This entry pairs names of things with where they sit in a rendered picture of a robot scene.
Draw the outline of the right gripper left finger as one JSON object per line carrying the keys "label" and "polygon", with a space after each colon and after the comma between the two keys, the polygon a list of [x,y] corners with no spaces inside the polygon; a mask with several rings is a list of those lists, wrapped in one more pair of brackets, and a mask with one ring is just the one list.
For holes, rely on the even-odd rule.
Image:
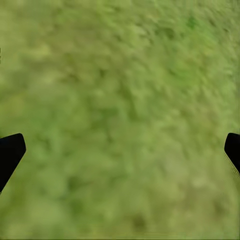
{"label": "right gripper left finger", "polygon": [[26,152],[21,133],[0,138],[0,193]]}

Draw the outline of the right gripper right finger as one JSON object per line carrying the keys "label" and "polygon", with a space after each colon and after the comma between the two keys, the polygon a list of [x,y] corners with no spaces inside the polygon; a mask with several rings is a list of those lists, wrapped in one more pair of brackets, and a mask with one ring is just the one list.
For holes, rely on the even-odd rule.
{"label": "right gripper right finger", "polygon": [[224,150],[240,172],[240,134],[229,133]]}

